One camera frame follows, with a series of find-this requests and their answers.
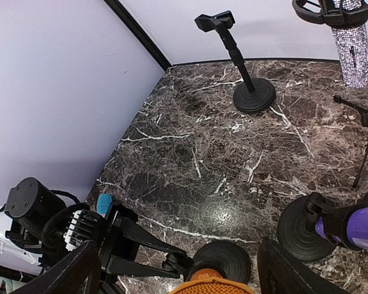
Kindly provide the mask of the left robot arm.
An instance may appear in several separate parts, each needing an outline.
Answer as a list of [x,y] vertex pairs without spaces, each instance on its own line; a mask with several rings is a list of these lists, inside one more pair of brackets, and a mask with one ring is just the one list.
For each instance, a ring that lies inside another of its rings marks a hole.
[[100,280],[120,276],[178,278],[193,265],[187,253],[153,236],[138,224],[138,215],[111,195],[101,194],[96,209],[51,190],[29,177],[13,187],[0,207],[0,253],[31,265],[16,269],[0,263],[0,274],[28,282],[52,269],[70,252],[89,241],[96,246]]

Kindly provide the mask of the black stand of orange microphone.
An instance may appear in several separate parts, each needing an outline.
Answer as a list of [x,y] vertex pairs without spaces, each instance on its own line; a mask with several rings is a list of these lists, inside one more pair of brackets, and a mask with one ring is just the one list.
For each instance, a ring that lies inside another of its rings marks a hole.
[[224,279],[247,284],[251,278],[252,262],[246,250],[237,244],[212,241],[202,246],[192,258],[167,254],[162,269],[182,275],[185,282],[194,277],[196,272],[210,269]]

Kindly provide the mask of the black stand of purple microphone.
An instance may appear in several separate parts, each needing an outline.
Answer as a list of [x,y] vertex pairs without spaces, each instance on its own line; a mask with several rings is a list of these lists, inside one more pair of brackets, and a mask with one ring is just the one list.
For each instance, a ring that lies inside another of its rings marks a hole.
[[349,218],[358,209],[358,205],[336,206],[317,192],[299,197],[279,218],[278,242],[304,262],[326,258],[338,246],[359,251],[347,233]]

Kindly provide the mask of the black stand of blue microphone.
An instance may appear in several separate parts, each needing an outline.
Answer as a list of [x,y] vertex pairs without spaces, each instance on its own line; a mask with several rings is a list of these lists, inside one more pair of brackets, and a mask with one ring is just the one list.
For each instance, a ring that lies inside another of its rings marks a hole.
[[236,86],[232,98],[236,109],[242,113],[254,114],[272,106],[277,97],[275,87],[269,80],[250,77],[244,58],[230,33],[235,24],[232,12],[227,10],[216,15],[201,14],[194,22],[203,32],[217,32],[242,77],[243,82]]

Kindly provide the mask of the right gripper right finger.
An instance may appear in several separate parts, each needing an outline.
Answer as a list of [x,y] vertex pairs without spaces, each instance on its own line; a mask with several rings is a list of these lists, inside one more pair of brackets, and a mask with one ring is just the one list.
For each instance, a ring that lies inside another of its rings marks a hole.
[[346,293],[270,238],[264,238],[259,246],[257,266],[261,293]]

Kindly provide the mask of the orange microphone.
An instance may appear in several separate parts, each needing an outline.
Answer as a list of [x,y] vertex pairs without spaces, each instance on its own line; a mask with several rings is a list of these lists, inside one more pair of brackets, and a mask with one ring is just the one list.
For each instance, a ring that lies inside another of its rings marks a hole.
[[222,277],[215,269],[196,271],[189,281],[181,283],[170,294],[254,294],[245,284]]

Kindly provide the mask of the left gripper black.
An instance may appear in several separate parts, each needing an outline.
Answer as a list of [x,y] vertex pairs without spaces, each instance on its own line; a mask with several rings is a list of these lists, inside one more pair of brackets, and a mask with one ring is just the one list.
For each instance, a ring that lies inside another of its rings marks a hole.
[[[138,220],[138,215],[122,204],[109,205],[99,249],[103,275],[178,279],[186,251],[153,236],[137,224]],[[164,268],[143,265],[135,262],[139,245],[175,255],[166,256]]]

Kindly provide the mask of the purple microphone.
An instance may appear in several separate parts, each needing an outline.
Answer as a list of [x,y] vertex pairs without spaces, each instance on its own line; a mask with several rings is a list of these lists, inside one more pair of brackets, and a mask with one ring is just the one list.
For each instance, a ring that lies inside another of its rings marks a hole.
[[328,224],[324,226],[323,218],[319,218],[315,224],[315,232],[331,244],[359,251],[368,249],[368,206],[360,208],[349,215],[342,231],[326,234],[326,229],[330,230]]

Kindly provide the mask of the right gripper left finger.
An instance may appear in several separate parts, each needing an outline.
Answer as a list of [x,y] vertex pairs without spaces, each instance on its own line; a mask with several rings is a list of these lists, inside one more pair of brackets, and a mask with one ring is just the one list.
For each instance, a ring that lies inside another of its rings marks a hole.
[[15,293],[85,293],[99,291],[101,263],[96,245],[87,241],[64,257],[47,273],[16,289]]

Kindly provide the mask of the black tripod shock-mount stand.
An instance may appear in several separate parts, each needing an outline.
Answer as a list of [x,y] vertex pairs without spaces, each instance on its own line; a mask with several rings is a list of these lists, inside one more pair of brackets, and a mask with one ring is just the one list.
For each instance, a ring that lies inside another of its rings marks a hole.
[[296,15],[309,23],[327,25],[337,48],[345,84],[368,84],[368,3],[365,1],[293,1]]

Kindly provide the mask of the blue microphone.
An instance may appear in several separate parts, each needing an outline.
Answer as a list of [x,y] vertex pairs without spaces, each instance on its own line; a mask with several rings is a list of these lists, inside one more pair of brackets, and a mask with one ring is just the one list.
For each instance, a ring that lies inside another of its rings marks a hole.
[[105,216],[112,203],[112,196],[110,194],[100,194],[96,204],[96,212],[102,216]]

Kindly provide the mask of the silver glitter microphone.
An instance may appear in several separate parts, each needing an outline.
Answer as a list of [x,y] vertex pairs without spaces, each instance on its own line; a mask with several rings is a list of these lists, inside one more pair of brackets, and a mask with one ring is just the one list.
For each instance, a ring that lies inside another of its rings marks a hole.
[[346,28],[332,28],[345,84],[363,88],[368,84],[368,36],[366,19]]

